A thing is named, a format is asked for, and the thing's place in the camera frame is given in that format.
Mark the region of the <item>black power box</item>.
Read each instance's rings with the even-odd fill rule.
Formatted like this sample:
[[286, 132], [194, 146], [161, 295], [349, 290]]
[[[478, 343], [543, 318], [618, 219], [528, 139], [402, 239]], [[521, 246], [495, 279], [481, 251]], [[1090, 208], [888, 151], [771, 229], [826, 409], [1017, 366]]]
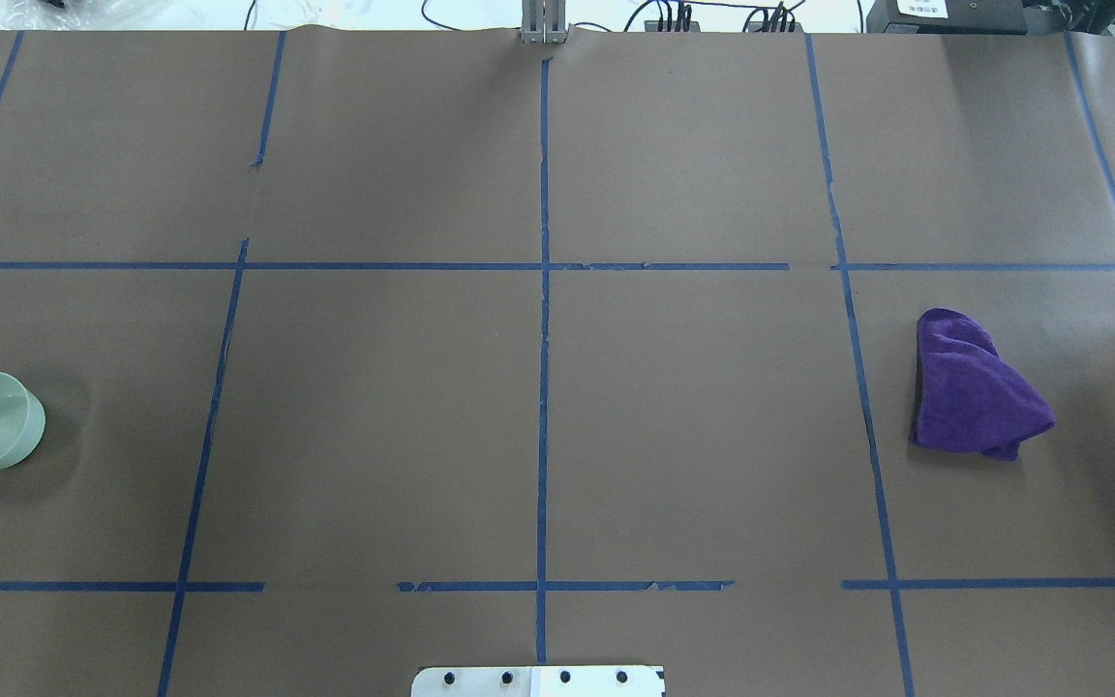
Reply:
[[1084, 1], [876, 1], [867, 33], [1061, 33], [1082, 17]]

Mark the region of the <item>purple cloth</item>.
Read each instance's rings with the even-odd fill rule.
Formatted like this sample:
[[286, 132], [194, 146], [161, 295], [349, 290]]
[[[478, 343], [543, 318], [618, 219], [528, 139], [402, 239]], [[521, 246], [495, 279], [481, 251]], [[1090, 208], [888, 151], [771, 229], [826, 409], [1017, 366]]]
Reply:
[[981, 323], [948, 308], [920, 314], [913, 444], [1016, 462], [1022, 442], [1054, 425], [1049, 403], [1004, 360]]

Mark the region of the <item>aluminium frame post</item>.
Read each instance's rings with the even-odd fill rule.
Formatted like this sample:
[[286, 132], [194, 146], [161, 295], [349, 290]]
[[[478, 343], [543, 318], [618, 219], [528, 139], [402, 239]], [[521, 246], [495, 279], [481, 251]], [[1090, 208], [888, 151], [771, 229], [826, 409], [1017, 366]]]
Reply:
[[560, 45], [569, 39], [565, 0], [523, 0], [521, 40], [529, 45]]

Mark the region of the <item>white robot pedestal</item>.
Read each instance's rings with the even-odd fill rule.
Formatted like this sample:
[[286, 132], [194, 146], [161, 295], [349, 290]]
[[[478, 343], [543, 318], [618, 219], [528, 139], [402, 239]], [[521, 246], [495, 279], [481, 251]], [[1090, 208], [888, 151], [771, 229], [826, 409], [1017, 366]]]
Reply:
[[665, 669], [649, 665], [429, 667], [411, 696], [665, 696]]

